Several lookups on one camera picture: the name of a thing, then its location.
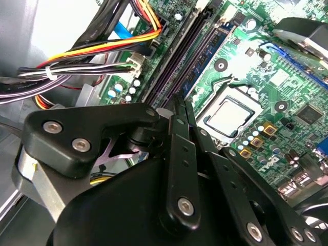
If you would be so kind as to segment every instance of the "white wire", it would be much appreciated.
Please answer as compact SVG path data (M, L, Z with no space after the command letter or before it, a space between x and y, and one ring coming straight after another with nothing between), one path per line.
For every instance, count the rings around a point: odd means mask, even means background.
M81 66L81 67L74 67L74 68L60 68L60 69L50 69L51 73L60 73L60 72L69 72L69 71L76 71L76 70L95 70L95 69L101 69L101 68L108 68L108 67L114 67L114 66L120 66L125 65L128 63L114 63L114 64L106 64L106 65L100 65L100 66ZM41 75L41 74L47 74L46 71L35 71L35 72L28 72L28 73L21 73L18 75L18 77L25 77L30 75Z

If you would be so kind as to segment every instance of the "wire bundle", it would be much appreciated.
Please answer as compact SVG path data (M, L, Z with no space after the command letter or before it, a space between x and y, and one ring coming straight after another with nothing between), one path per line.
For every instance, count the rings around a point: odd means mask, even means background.
M131 38L108 40L129 3L133 6L136 14L140 15L151 26L150 30ZM104 75L130 72L133 70L132 64L99 65L89 64L89 62L95 55L114 51L126 50L142 54L144 48L140 44L156 38L160 32L159 20L147 0L104 0L90 25L72 49L53 56L36 68L24 67L18 70L18 76L23 78L26 83L11 85L12 87L7 86L8 88L0 91L0 105L42 94L63 85L73 75Z

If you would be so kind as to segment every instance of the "motherboard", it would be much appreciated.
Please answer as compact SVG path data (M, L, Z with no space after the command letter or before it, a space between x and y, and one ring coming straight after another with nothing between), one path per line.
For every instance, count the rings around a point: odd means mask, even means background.
M149 3L162 34L148 57L121 54L140 69L109 77L100 103L165 108L180 93L217 147L235 148L284 198L325 186L328 1ZM147 29L140 20L134 34Z

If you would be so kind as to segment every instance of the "green circuit board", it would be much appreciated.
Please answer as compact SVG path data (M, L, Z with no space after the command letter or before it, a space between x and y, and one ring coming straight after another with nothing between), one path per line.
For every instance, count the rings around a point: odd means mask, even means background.
M256 28L250 31L242 25L234 31L212 63L206 68L188 98L194 103L194 110L197 114L211 100L215 91L220 88L221 85L218 81L229 77L231 74L239 80L237 83L256 88L259 93L260 104L264 110L250 127L258 122L268 121L274 125L277 132L272 137L265 134L259 135L263 144L259 148L252 145L247 147L251 152L247 161L274 187L277 187L285 178L290 179L290 174L295 170L285 160L284 153L294 149L299 154L305 152L312 154L313 146L327 137L328 111L326 105L328 92L288 61L274 53L271 54L270 61L266 61L266 66L263 66L264 61L258 56L257 51L264 41L274 40L271 30L284 17L312 17L326 22L327 16L321 4L322 1L303 3L302 8L295 7L286 12L282 7L279 7L278 2L274 1L250 1L243 2L242 5L239 2L238 7L247 16L246 21L247 18L256 18ZM252 55L248 55L249 49L254 51ZM296 51L292 55L297 61L317 70L322 76L326 76L327 70L322 66L319 59L304 56L303 53ZM228 61L228 68L224 72L217 72L214 68L215 61L219 58ZM193 99L193 95L197 95L197 100ZM283 112L277 112L275 104L281 101L287 102L288 108ZM322 113L322 116L310 126L299 122L295 116L302 107L306 107L308 104ZM287 118L293 122L295 127L292 131L280 122L282 118ZM248 132L249 130L246 129L240 138ZM238 139L232 143L232 146L236 147L236 142ZM276 162L274 165L263 168L258 157L265 156L270 160L273 156L270 149L272 145L278 145L281 153L275 155Z
M168 22L169 31L157 40L158 47L152 58L145 60L141 74L143 84L133 96L132 102L141 100L144 89L151 83L149 80L156 67L165 57L170 45L181 31L183 22L177 21L174 14L181 12L184 16L188 16L196 2L196 0L150 0L151 6L159 17ZM245 20L224 41L212 62L197 80L187 100L193 102L195 114L199 113L204 105L211 100L215 91L220 88L221 84L218 81L230 75L238 79L236 83L256 88L263 112L250 127L258 122L261 124L269 122L274 126L276 132L273 136L259 135L263 144L259 148L247 147L251 152L247 161L268 183L276 188L282 180L291 178L291 173L295 170L284 159L284 153L293 149L299 154L308 152L312 155L313 146L328 136L328 110L326 109L328 92L275 53L271 53L271 59L263 64L263 59L258 55L259 47L266 41L279 42L278 38L273 36L272 30L283 18L302 17L328 23L327 7L323 0L230 0L223 1L216 14L224 14L229 5L235 6L238 11L244 14ZM249 20L251 19L256 22L252 29L249 27ZM146 29L147 26L140 21L134 34L144 33ZM202 35L205 34L206 28L198 40L202 40ZM124 52L120 60L125 61L130 55L129 52ZM322 65L319 59L298 51L291 51L291 55L295 60L319 73L321 78L328 76L326 67ZM217 72L214 68L215 61L219 58L228 61L228 68L224 72ZM110 98L107 93L109 90L113 90L116 83L123 84L124 90L118 93L115 98ZM127 94L129 86L131 84L121 77L112 76L103 89L100 104L126 103L124 96ZM281 101L286 102L288 106L283 112L277 112L275 105ZM297 117L297 114L306 113L307 105L317 110L320 116L311 124L304 124ZM293 123L293 130L282 124L283 118ZM243 137L248 132L249 130L246 129L238 138ZM236 147L238 141L239 139L236 139L232 146ZM265 156L270 160L273 157L270 149L272 145L278 145L281 153L275 155L276 160L278 160L274 165L263 167L258 157Z
M164 55L167 53L170 45L178 35L181 30L184 22L178 21L174 18L176 13L180 13L182 16L188 16L197 0L150 0L149 4L155 10L161 24L164 23L163 32L165 34L160 35L156 39L156 50L152 55L151 59L145 59L142 65L142 84L137 88L137 92L133 95L132 102L140 101L140 97L145 87L149 85L149 78L154 73L159 62L163 59ZM148 26L143 22L139 21L133 35L143 34L148 30ZM120 58L121 61L125 62L128 57L131 56L130 52L124 52ZM107 93L109 90L113 90L114 85L120 82L124 89L122 92L118 93L115 98L110 98ZM101 105L110 105L110 104L120 104L125 103L124 96L128 94L128 89L131 87L131 83L125 81L119 76L112 76L107 81L106 86L104 87L101 93Z

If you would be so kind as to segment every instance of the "bolt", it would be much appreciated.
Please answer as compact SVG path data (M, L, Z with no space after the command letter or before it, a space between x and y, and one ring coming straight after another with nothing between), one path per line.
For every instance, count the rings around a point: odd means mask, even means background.
M177 121L178 121L181 125L184 125L184 124L185 124L181 119L177 119Z
M304 232L305 232L306 236L309 238L309 240L311 240L312 242L317 241L316 237L308 229L304 229Z
M236 153L235 153L233 150L229 150L228 152L229 152L229 154L231 154L232 156L236 156Z
M151 110L151 109L147 109L146 112L147 112L147 114L149 114L150 116L155 116L154 111Z
M248 233L258 242L261 242L263 237L260 229L253 223L247 223Z
M79 152L88 152L91 149L90 143L83 138L77 138L73 140L72 146Z
M204 136L207 136L207 131L205 131L204 129L201 129L201 130L200 130L200 133L201 133L202 135L204 135Z
M192 216L194 214L193 204L185 198L180 198L178 201L178 207L180 211L186 216Z
M293 233L293 236L299 240L300 242L303 242L303 236L302 234L299 233L298 230L296 230L294 227L292 227L292 233Z
M51 134L57 134L63 130L62 126L54 121L48 121L43 124L43 129Z

